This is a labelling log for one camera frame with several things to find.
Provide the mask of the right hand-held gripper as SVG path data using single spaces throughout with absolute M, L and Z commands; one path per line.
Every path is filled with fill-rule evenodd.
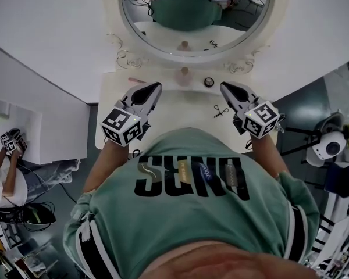
M 235 111 L 233 124 L 241 135 L 249 132 L 261 139 L 277 125 L 278 110 L 271 102 L 258 98 L 250 87 L 237 82 L 221 82 L 220 91 L 228 106 Z

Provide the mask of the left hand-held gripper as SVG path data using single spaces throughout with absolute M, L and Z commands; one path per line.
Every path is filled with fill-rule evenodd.
M 151 126 L 148 115 L 158 102 L 161 91 L 160 82 L 130 88 L 101 122 L 105 138 L 120 146 L 141 140 Z

